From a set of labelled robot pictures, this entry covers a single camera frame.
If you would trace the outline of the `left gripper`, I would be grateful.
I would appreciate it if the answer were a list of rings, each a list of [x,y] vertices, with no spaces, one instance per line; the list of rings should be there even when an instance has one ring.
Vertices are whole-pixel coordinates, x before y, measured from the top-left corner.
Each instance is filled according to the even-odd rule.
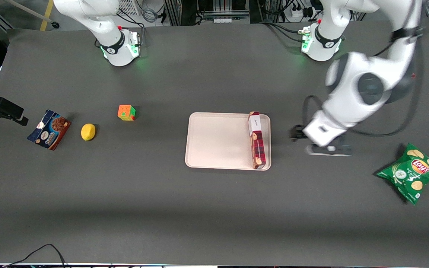
[[[325,113],[324,110],[318,110],[312,117],[312,120],[304,126],[303,124],[294,125],[290,132],[291,142],[305,139],[305,136],[319,147],[330,146],[342,147],[350,146],[348,135],[342,135],[347,129],[336,124]]]

